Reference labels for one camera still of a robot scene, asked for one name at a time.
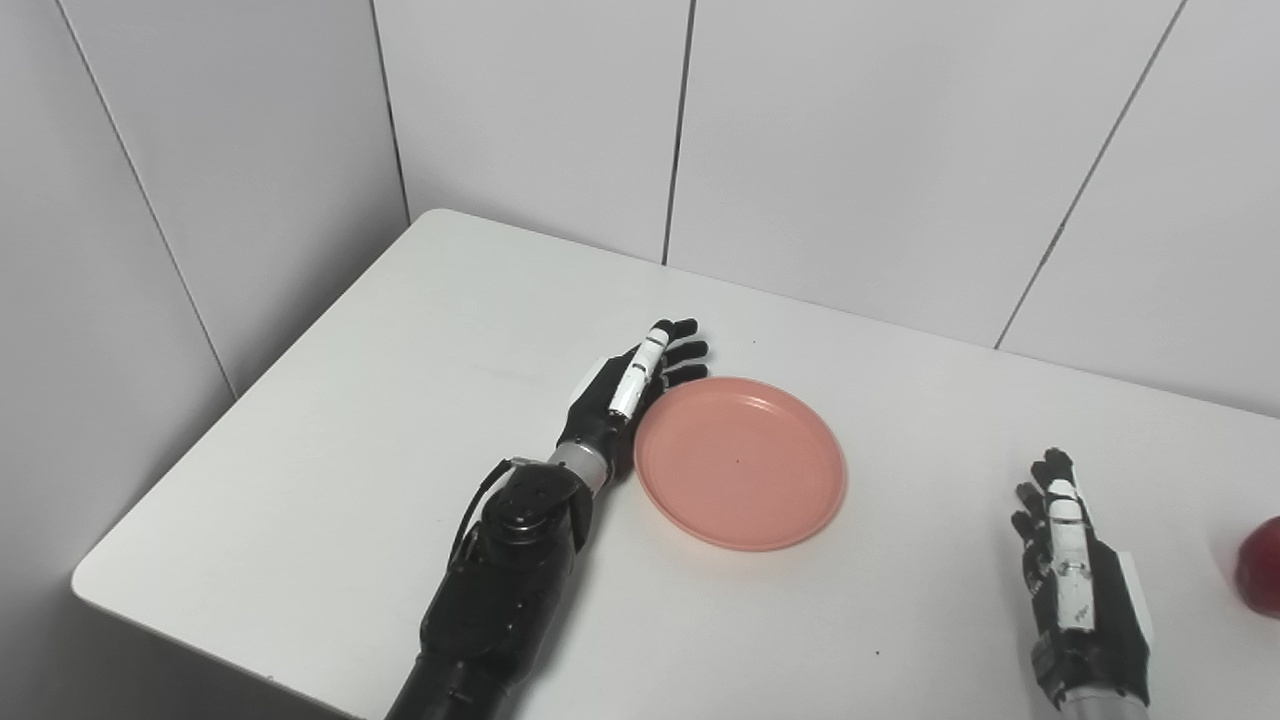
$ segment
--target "white wall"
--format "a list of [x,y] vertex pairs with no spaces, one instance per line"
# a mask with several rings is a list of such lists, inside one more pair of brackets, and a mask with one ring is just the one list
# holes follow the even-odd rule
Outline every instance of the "white wall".
[[1176,0],[703,0],[671,264],[995,345]]
[[370,5],[63,3],[243,392],[407,227]]
[[374,0],[412,217],[659,260],[689,0]]
[[[365,24],[357,29],[371,42],[364,8]],[[201,51],[218,51],[216,58],[204,58],[207,63],[253,54],[252,38],[243,33],[224,35],[223,44],[214,37],[220,29],[234,29],[229,17],[205,15],[202,33],[187,32],[183,42],[148,45],[155,40],[148,29],[151,18],[128,22],[125,10],[113,4],[113,12],[120,14],[113,20],[113,32],[129,36],[140,54],[150,47],[152,63],[189,68]],[[243,12],[243,6],[225,9],[228,14]],[[275,29],[285,28],[278,24]],[[328,64],[306,56],[321,69],[337,72],[340,68],[334,65],[342,65],[344,49],[356,45],[332,44],[330,50],[340,56]],[[367,44],[360,47],[370,49]],[[230,101],[237,83],[252,79],[250,70],[238,67],[236,73],[206,83],[206,92]],[[132,82],[133,72],[120,70],[116,79]],[[187,229],[201,219],[215,222],[219,213],[234,218],[219,224],[228,236],[177,232],[177,245],[224,245],[221,250],[228,252],[252,246],[256,258],[275,259],[253,260],[243,272],[223,273],[214,290],[196,293],[197,301],[216,305],[220,295],[247,296],[239,311],[246,324],[256,324],[252,340],[279,351],[294,332],[280,318],[319,314],[324,300],[340,290],[340,277],[355,277],[362,269],[358,263],[403,223],[399,188],[392,182],[390,200],[370,201],[371,208],[385,205],[371,215],[357,201],[337,197],[340,188],[323,178],[302,178],[302,190],[278,187],[297,169],[271,165],[310,152],[307,140],[289,137],[305,135],[307,126],[262,120],[264,129],[253,110],[273,108],[282,92],[293,97],[291,91],[241,87],[243,97],[236,101],[234,117],[228,109],[212,123],[215,129],[196,132],[182,126],[186,120],[164,117],[177,113],[173,108],[150,105],[179,100],[198,105],[204,101],[198,88],[166,85],[160,69],[146,72],[154,92],[133,97],[138,102],[133,111],[161,118],[145,131],[136,129],[140,145],[174,141],[209,146],[201,152],[189,150],[186,164],[160,159],[163,172],[152,183],[143,183],[148,190],[164,186],[159,195],[165,200],[155,202],[157,211],[184,218],[173,227]],[[261,72],[279,79],[268,68]],[[348,138],[344,150],[334,150],[326,159],[303,163],[303,170],[340,174],[342,165],[351,161],[353,179],[337,184],[376,176],[385,186],[381,178],[394,178],[389,152],[371,160],[349,150],[387,138],[385,99],[376,76],[374,79],[376,92],[362,90],[340,102],[367,97],[372,109],[337,114],[376,118],[381,113],[381,126],[375,128],[381,135],[372,133],[374,140],[369,140],[366,123],[338,123],[343,132],[358,137]],[[174,265],[161,232],[164,222],[157,227],[148,210],[147,196],[54,0],[0,3],[0,716],[332,717],[300,698],[106,618],[72,596],[74,565],[229,406],[233,392]],[[218,113],[212,106],[205,110]],[[342,145],[334,126],[326,123],[319,123],[321,140]],[[289,150],[268,152],[271,133]],[[238,138],[243,138],[243,147]],[[372,164],[379,170],[366,172]],[[205,182],[210,174],[216,182]],[[321,192],[326,188],[328,195]],[[337,208],[317,206],[307,191]],[[269,215],[264,211],[268,204],[257,196],[291,208]],[[367,193],[360,197],[369,200]],[[308,213],[343,225],[344,234],[332,233],[319,220],[291,224]],[[275,224],[266,222],[273,218]],[[380,237],[366,238],[353,227],[370,218]],[[311,242],[307,233],[324,234],[325,240]],[[356,246],[334,245],[338,238]],[[293,256],[302,260],[289,260]],[[268,268],[257,268],[259,263]],[[215,341],[234,368],[252,369],[271,359],[259,348],[241,355],[236,342],[228,345],[225,337]],[[244,357],[248,360],[236,364]],[[236,374],[242,379],[252,375]]]
[[1280,416],[1277,29],[1187,5],[1005,350]]

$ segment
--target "black robotic finger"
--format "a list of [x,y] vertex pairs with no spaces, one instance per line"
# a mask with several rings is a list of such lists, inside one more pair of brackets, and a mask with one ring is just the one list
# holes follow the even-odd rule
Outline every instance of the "black robotic finger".
[[1044,493],[1042,493],[1039,488],[1032,483],[1018,483],[1014,492],[1018,493],[1018,500],[1023,503],[1023,507],[1027,509],[1032,520],[1034,520],[1036,524],[1043,523],[1046,518]]
[[687,363],[695,357],[705,357],[708,350],[709,348],[707,347],[707,343],[700,340],[695,342],[686,342],[684,345],[677,345],[676,347],[668,350],[667,354],[663,356],[663,360],[666,361],[668,368],[672,368],[675,365],[680,365],[681,363]]
[[1075,484],[1075,477],[1071,474],[1071,459],[1056,447],[1044,451],[1044,460],[1032,462],[1032,477],[1042,488],[1047,488],[1053,480],[1068,480]]
[[1030,514],[1018,511],[1009,520],[1014,524],[1014,529],[1018,530],[1018,536],[1023,538],[1024,543],[1036,542],[1036,520],[1032,520]]
[[1023,550],[1023,580],[1027,583],[1027,589],[1036,594],[1048,575],[1050,561],[1044,548],[1037,542],[1029,543]]
[[700,380],[707,377],[707,365],[685,365],[684,368],[676,368],[675,370],[668,370],[663,375],[663,382],[667,388],[673,388],[681,383],[687,383],[690,380]]
[[692,318],[686,318],[678,323],[672,323],[671,329],[667,332],[671,336],[671,342],[677,340],[684,340],[698,332],[698,320]]

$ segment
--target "white finger segment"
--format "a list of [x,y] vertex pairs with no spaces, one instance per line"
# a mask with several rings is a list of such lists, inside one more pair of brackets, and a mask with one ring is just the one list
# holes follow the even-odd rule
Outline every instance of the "white finger segment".
[[1057,624],[1064,630],[1093,632],[1093,569],[1084,533],[1084,510],[1066,480],[1050,484],[1050,542],[1057,584]]
[[622,373],[618,389],[609,402],[609,413],[622,415],[627,420],[635,415],[636,406],[640,405],[640,398],[644,396],[645,388],[649,387],[649,380],[653,379],[653,373],[669,342],[671,336],[667,334],[667,331],[657,327],[649,331],[644,342],[636,348],[635,356],[631,357],[631,365]]

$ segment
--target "robotic wrist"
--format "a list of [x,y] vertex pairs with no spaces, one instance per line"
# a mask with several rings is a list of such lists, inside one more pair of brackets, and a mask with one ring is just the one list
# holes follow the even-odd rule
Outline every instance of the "robotic wrist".
[[1041,635],[1032,648],[1032,667],[1036,682],[1059,708],[1069,692],[1084,687],[1112,688],[1151,705],[1146,657],[1130,660],[1076,630],[1050,630]]

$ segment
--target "robotic hand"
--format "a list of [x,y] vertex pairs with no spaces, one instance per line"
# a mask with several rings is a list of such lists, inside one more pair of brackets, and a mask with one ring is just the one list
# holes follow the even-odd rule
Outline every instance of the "robotic hand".
[[707,377],[707,343],[685,342],[696,332],[692,319],[657,323],[640,345],[604,363],[570,406],[545,462],[503,460],[484,479],[387,720],[488,720],[529,676],[590,533],[595,493],[628,469],[640,418],[666,389]]
[[1032,477],[1012,523],[1039,630],[1036,680],[1069,719],[1146,720],[1148,647],[1120,560],[1094,536],[1065,452],[1044,451]]

